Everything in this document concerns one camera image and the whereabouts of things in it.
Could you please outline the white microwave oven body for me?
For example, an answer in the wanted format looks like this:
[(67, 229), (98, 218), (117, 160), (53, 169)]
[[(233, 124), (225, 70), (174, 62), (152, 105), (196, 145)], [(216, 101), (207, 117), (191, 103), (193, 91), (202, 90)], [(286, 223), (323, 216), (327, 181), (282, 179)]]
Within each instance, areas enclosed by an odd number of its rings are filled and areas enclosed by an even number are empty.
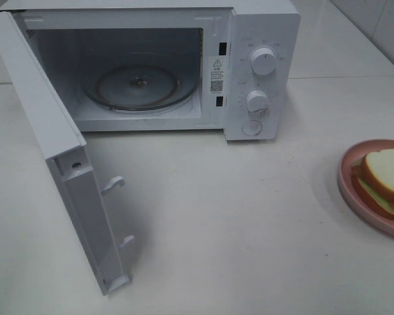
[(290, 1), (6, 1), (0, 53), (31, 122), (276, 135), (301, 17)]

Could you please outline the white microwave door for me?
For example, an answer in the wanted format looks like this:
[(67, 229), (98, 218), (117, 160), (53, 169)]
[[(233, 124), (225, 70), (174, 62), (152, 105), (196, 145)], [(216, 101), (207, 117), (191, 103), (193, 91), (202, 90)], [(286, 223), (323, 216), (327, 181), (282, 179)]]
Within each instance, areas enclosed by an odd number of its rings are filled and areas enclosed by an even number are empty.
[(125, 181), (114, 177), (99, 186), (87, 143), (30, 47), (27, 29), (17, 15), (0, 12), (0, 54), (100, 290), (107, 295), (129, 283), (121, 250), (134, 237), (115, 240), (102, 197)]

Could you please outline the toy sandwich with bread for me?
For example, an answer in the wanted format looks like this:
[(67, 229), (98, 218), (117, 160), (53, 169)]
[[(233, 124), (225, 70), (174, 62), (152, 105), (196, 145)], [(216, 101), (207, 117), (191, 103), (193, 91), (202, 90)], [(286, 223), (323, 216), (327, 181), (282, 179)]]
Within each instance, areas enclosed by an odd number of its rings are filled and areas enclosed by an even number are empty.
[(369, 209), (394, 221), (394, 149), (370, 152), (351, 166), (351, 184)]

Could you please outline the glass microwave turntable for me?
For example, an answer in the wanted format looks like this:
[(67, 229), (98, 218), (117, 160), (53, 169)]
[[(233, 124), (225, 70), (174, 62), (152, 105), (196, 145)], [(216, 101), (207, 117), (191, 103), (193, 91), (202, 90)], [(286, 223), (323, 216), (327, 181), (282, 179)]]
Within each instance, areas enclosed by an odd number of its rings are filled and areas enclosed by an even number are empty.
[(199, 54), (130, 52), (91, 57), (81, 87), (109, 110), (148, 112), (169, 108), (192, 96), (200, 84)]

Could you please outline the pink round plate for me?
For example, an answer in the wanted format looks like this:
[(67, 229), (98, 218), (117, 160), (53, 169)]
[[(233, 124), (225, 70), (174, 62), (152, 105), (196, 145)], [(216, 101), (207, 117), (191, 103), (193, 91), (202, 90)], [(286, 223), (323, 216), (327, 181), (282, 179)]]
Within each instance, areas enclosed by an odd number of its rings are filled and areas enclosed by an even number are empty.
[(351, 183), (352, 165), (364, 155), (384, 149), (394, 149), (394, 140), (365, 140), (349, 147), (339, 161), (338, 185), (343, 199), (356, 215), (370, 226), (394, 237), (394, 220), (386, 219), (371, 210), (357, 195)]

